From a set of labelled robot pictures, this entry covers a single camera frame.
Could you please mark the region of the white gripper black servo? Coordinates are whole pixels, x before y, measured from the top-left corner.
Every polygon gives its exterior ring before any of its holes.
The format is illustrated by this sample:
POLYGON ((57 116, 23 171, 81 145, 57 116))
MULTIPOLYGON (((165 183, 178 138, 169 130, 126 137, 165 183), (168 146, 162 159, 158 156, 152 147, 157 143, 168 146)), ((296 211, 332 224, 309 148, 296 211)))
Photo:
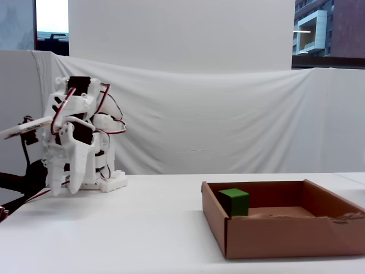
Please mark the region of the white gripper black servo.
POLYGON ((46 181, 53 196, 61 192, 66 163, 70 162, 68 188, 72 194, 77 193, 83 183, 94 182, 94 131, 91 123, 74 115, 55 115, 49 129, 44 130, 46 181))

